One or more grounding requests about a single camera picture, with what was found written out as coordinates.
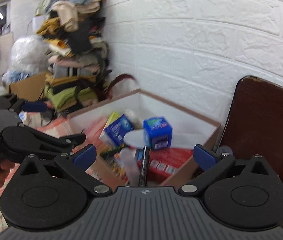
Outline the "person left hand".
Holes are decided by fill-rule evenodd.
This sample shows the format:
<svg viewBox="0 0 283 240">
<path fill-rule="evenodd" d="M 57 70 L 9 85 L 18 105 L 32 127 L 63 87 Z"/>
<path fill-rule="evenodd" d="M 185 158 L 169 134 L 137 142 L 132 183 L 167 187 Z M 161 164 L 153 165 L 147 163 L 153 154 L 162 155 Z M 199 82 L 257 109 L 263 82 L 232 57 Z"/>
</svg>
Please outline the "person left hand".
<svg viewBox="0 0 283 240">
<path fill-rule="evenodd" d="M 15 163 L 8 160 L 2 159 L 0 162 L 0 187 L 4 185 L 4 182 L 9 175 L 11 169 L 15 167 Z"/>
</svg>

